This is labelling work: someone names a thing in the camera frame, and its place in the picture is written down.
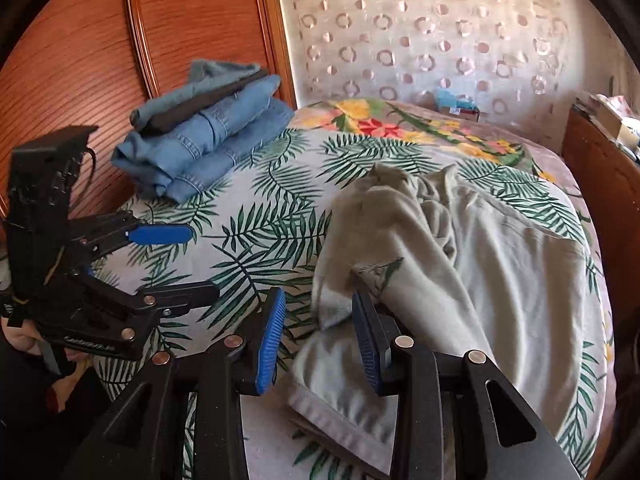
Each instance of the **blue gripper pad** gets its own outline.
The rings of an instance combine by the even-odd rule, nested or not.
[[[255,376],[255,389],[258,395],[262,395],[271,386],[278,357],[278,346],[287,310],[284,292],[281,288],[273,287],[269,290],[262,310],[263,314],[269,317],[258,350],[257,374]]]
[[[364,366],[364,373],[367,381],[378,394],[382,390],[382,374],[380,373],[380,353],[376,347],[376,343],[364,311],[362,301],[370,301],[369,298],[363,299],[359,292],[354,293],[351,300],[351,315],[353,317],[353,327],[356,330],[358,346],[360,348],[360,357]]]
[[[138,245],[184,244],[193,231],[187,224],[143,225],[129,232],[129,241]]]

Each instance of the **floral blanket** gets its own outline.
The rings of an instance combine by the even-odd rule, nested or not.
[[[410,105],[379,100],[322,102],[297,111],[275,141],[243,160],[207,192],[181,206],[130,199],[149,222],[183,222],[194,230],[183,245],[130,246],[97,266],[97,276],[133,293],[140,286],[212,280],[220,300],[185,316],[163,319],[146,343],[177,356],[200,352],[233,332],[259,307],[271,286],[286,292],[287,319],[277,376],[316,330],[310,313],[312,276],[336,194],[375,162],[424,173],[456,164],[459,174],[525,216],[585,247],[586,286],[582,373],[575,403],[558,441],[584,476],[600,432],[612,325],[593,224],[568,169],[550,151],[485,124],[455,121]],[[96,358],[115,398],[140,362]],[[288,420],[273,392],[243,397],[245,450],[252,480],[364,478]],[[190,399],[184,477],[192,478],[196,396]]]

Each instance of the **metal bolt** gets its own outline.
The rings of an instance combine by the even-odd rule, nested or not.
[[[132,328],[126,327],[122,329],[122,332],[120,332],[120,336],[124,339],[124,341],[131,341],[133,338],[135,338],[136,331]]]
[[[472,350],[467,357],[472,363],[476,363],[477,365],[482,365],[486,362],[486,355],[480,350]]]
[[[165,365],[169,362],[169,359],[171,359],[169,352],[156,352],[151,358],[155,365]]]
[[[242,336],[233,334],[225,337],[225,346],[227,348],[238,348],[243,342]]]
[[[411,348],[414,345],[414,340],[407,335],[399,335],[396,337],[395,343],[400,348]]]

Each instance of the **person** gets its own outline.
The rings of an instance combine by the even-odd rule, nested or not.
[[[60,377],[46,367],[32,321],[1,322],[0,478],[58,478],[109,398],[87,354],[65,349],[76,370]]]

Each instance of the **stack of folded clothes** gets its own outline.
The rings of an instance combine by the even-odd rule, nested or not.
[[[183,203],[281,134],[293,111],[273,97],[279,85],[256,64],[194,60],[186,85],[133,110],[111,162],[140,196]]]

